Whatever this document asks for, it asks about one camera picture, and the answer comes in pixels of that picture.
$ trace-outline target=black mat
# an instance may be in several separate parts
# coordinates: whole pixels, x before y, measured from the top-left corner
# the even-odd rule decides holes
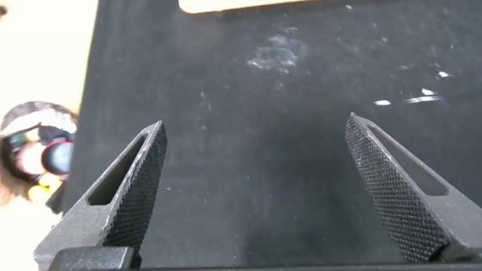
[[[195,16],[176,1],[101,1],[66,205],[163,120],[143,266],[400,261],[345,122],[374,121],[481,205],[481,11],[358,0]],[[406,101],[423,89],[438,100]]]

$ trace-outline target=colorful object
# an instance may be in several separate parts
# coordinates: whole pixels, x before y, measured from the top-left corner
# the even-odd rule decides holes
[[[73,144],[66,141],[53,142],[41,155],[44,168],[55,175],[66,175],[70,170]]]
[[[58,183],[62,183],[60,180],[60,177],[57,175],[54,175],[52,173],[44,173],[40,178],[38,179],[38,184],[43,186],[43,187],[50,187],[50,186],[55,186]]]
[[[52,193],[46,187],[35,185],[29,189],[28,195],[33,202],[46,203],[48,199],[50,199],[50,196],[52,196]]]
[[[44,150],[45,146],[40,142],[27,143],[18,154],[18,168],[31,175],[44,174],[46,170],[40,158]]]

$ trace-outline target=white surface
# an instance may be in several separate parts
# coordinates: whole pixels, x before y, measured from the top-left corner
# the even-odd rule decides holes
[[[77,111],[97,0],[0,0],[0,5],[8,8],[0,19],[0,120],[32,100]],[[23,198],[0,206],[0,270],[37,270],[33,250],[58,220],[46,206]]]

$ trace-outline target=blurry object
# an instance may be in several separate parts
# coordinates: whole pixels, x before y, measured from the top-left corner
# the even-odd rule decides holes
[[[70,170],[73,148],[72,142],[53,142],[41,155],[41,164],[50,173],[66,175]]]
[[[8,12],[7,7],[5,7],[4,5],[0,5],[0,19],[1,19],[5,14],[7,14],[7,12]]]
[[[24,196],[31,201],[44,204],[56,194],[54,202],[59,202],[59,188],[69,176],[77,119],[68,109],[48,102],[27,102],[5,115],[2,163],[17,182],[25,181]]]
[[[44,173],[40,178],[38,179],[38,184],[43,186],[43,187],[49,187],[51,185],[55,185],[60,181],[60,177],[57,175],[54,175],[52,173]]]
[[[31,142],[40,141],[40,136],[38,135],[38,128],[31,129],[30,131],[24,133],[24,136]]]
[[[179,7],[187,13],[197,14],[210,11],[226,11],[235,8],[248,8],[261,5],[273,5],[289,2],[302,2],[312,0],[179,0]]]
[[[51,193],[46,187],[35,185],[29,189],[29,199],[33,202],[45,204],[50,196]]]
[[[44,174],[45,168],[41,162],[41,155],[45,146],[40,142],[29,142],[17,155],[17,168],[30,175]]]

